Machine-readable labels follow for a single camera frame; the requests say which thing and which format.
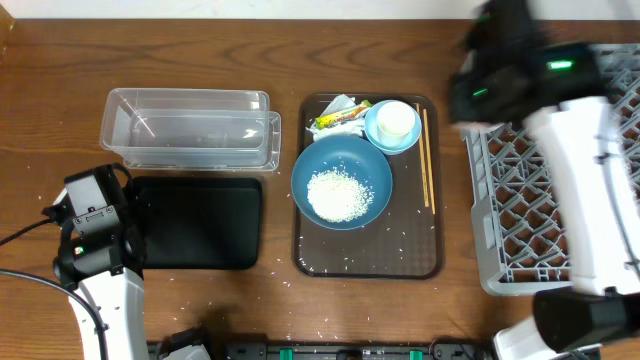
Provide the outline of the light blue small bowl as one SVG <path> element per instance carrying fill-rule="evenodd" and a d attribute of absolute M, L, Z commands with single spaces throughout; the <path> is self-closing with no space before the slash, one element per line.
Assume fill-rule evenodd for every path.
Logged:
<path fill-rule="evenodd" d="M 406 136 L 406 138 L 404 139 L 404 141 L 399 144 L 398 146 L 395 147 L 386 147 L 383 144 L 380 143 L 379 139 L 378 139 L 378 128 L 377 128 L 377 123 L 376 123 L 376 117 L 377 117 L 377 113 L 379 108 L 385 104 L 388 103 L 390 101 L 399 101 L 399 100 L 384 100 L 381 102 L 376 103 L 366 114 L 365 116 L 365 135 L 367 137 L 367 139 L 377 148 L 379 148 L 384 154 L 386 155 L 397 155 L 400 154 L 404 151 L 406 151 L 407 149 L 409 149 L 411 146 L 413 146 L 419 139 L 420 134 L 421 134 L 421 128 L 419 125 L 419 118 L 418 118 L 418 114 L 416 113 L 416 110 L 414 108 L 411 108 L 414 110 L 414 114 L 415 114 L 415 125 L 412 129 L 412 131 Z"/>

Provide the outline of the white cup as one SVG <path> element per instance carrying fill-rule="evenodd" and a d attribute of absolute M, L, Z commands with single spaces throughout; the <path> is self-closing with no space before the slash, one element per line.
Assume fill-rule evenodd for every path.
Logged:
<path fill-rule="evenodd" d="M 415 125 L 414 110 L 406 103 L 390 101 L 379 108 L 376 123 L 380 143 L 386 147 L 398 146 Z"/>

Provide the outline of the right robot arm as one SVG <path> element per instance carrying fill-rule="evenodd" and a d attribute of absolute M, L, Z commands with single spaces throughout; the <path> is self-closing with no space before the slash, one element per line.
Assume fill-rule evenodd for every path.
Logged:
<path fill-rule="evenodd" d="M 551 44 L 524 1 L 485 2 L 450 81 L 450 118 L 535 141 L 565 228 L 570 285 L 496 333 L 497 359 L 580 359 L 639 334 L 639 208 L 608 89 L 585 42 Z"/>

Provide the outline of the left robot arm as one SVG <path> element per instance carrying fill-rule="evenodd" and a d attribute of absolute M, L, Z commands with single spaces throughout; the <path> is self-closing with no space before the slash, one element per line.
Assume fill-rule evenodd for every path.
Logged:
<path fill-rule="evenodd" d="M 131 174 L 112 163 L 68 176 L 42 214 L 60 227 L 53 260 L 86 359 L 145 359 L 143 265 Z"/>

